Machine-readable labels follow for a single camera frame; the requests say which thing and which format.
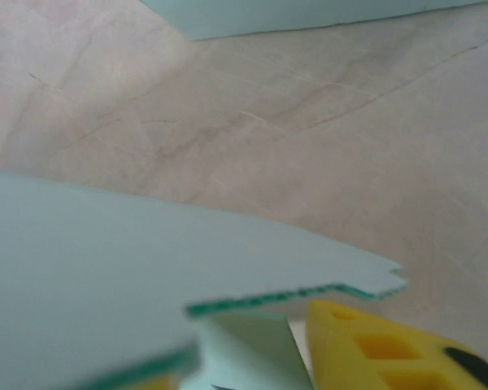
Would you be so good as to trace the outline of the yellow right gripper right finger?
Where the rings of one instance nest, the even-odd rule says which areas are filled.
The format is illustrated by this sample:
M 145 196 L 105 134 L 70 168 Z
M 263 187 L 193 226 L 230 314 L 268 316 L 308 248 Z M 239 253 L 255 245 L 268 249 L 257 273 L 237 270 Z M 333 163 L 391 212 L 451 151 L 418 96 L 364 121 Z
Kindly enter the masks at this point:
M 307 347 L 316 390 L 488 390 L 488 361 L 464 345 L 313 300 Z

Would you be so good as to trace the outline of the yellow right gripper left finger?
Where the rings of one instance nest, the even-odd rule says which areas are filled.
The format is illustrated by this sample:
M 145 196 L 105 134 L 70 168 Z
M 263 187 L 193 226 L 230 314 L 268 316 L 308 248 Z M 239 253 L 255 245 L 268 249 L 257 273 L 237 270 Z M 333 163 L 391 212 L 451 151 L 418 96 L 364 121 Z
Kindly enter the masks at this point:
M 152 374 L 137 384 L 137 390 L 180 390 L 187 371 L 174 369 Z

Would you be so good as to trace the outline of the light blue paper box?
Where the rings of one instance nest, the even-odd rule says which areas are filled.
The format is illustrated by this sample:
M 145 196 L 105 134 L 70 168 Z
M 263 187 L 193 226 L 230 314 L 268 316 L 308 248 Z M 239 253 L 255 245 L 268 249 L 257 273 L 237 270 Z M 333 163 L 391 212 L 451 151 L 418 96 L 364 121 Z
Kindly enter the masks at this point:
M 488 0 L 139 0 L 192 41 L 323 28 Z
M 0 390 L 198 367 L 197 317 L 407 286 L 389 259 L 244 214 L 0 173 Z

